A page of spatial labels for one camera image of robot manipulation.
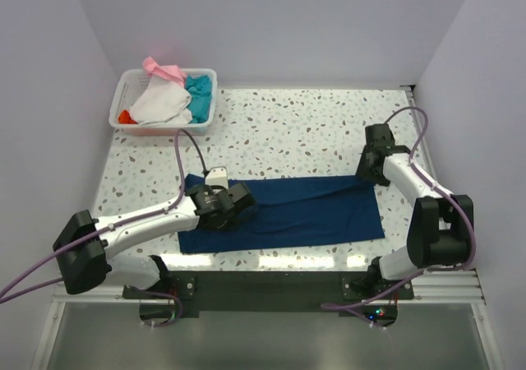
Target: black motor joint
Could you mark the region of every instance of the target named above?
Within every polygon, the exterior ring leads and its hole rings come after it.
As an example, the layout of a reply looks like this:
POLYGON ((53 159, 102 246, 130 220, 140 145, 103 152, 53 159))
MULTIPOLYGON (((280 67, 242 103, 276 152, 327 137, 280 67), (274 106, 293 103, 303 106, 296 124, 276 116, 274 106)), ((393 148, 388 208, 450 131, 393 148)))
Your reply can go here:
POLYGON ((380 257, 375 257, 367 267, 365 277, 358 281, 351 281, 353 290, 365 297, 373 296, 376 286, 381 282, 380 257))
POLYGON ((187 190, 196 205, 198 227, 206 230, 230 230, 241 221, 240 215, 256 204, 256 200, 244 183, 230 188, 195 185, 187 190))

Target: teal cloth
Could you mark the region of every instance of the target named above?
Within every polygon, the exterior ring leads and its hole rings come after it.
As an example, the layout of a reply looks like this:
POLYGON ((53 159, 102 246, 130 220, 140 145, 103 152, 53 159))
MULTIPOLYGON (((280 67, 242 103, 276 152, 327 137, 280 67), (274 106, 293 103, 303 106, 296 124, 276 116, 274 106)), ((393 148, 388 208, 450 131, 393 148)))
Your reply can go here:
POLYGON ((210 101, 212 100, 212 81, 208 76, 187 77, 185 89, 191 95, 188 109, 191 112, 190 123, 204 123, 208 121, 210 101))

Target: metal frame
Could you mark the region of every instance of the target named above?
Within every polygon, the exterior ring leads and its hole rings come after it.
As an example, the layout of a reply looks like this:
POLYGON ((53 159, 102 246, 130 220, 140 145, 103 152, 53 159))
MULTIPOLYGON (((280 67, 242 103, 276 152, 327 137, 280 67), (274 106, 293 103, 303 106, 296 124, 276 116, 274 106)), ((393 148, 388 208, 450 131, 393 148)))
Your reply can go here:
POLYGON ((46 370, 48 368, 65 307, 66 304, 64 302, 56 301, 55 299, 51 302, 51 308, 44 323, 44 329, 40 336, 39 346, 36 350, 31 370, 46 370))
MULTIPOLYGON (((411 89, 409 87, 401 87, 400 89, 405 90, 409 105, 414 106, 415 102, 411 89)), ((422 123, 417 113, 413 113, 413 119, 417 129, 421 130, 422 123)), ((432 177, 435 177, 435 170, 425 137, 421 147, 427 171, 432 177)), ((488 321, 484 296, 476 271, 426 273, 413 281, 413 291, 415 299, 403 301, 404 305, 471 304, 473 318, 477 325, 489 368, 491 370, 503 370, 505 368, 496 338, 488 321)), ((63 284, 58 285, 54 291, 51 308, 31 370, 48 368, 66 303, 164 304, 166 300, 123 299, 122 287, 99 287, 85 294, 71 296, 67 294, 63 284)), ((387 304, 388 301, 378 300, 375 303, 387 304)))

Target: clothing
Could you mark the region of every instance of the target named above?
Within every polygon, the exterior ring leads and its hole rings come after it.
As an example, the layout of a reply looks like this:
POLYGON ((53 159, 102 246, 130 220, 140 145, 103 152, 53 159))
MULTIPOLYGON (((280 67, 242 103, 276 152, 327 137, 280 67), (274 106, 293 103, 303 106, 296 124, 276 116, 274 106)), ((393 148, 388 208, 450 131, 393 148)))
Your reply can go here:
POLYGON ((191 121, 187 109, 190 100, 190 94, 175 82, 152 76, 145 92, 130 108, 130 116, 140 125, 186 124, 191 121))
MULTIPOLYGON (((203 183, 195 175, 187 187, 203 183)), ((229 180, 234 185, 236 180, 229 180)), ((304 247, 384 238, 373 184, 354 176, 243 181, 256 212, 236 230, 179 233, 181 252, 304 247)))
POLYGON ((184 87, 187 75, 182 72, 179 66, 173 64, 171 66, 160 66, 152 57, 146 58, 142 63, 142 68, 150 74, 150 76, 158 76, 166 81, 173 81, 179 86, 184 87))
POLYGON ((124 109, 119 115, 118 115, 118 122, 121 124, 126 125, 137 125, 137 122, 135 122, 132 117, 130 117, 130 113, 127 109, 124 109))
POLYGON ((192 115, 190 123, 206 122, 210 112, 210 101, 212 100, 212 81, 208 76, 199 76, 197 78, 188 76, 185 88, 191 95, 191 102, 188 105, 192 115))

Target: red cloth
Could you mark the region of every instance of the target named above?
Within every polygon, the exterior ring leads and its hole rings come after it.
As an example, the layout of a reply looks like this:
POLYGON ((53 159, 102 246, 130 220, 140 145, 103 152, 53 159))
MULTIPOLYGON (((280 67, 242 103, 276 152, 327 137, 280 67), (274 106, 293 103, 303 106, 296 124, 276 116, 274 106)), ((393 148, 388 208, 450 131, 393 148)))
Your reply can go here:
POLYGON ((118 122, 121 124, 137 125, 137 122, 132 119, 130 113, 126 109, 118 116, 118 122))

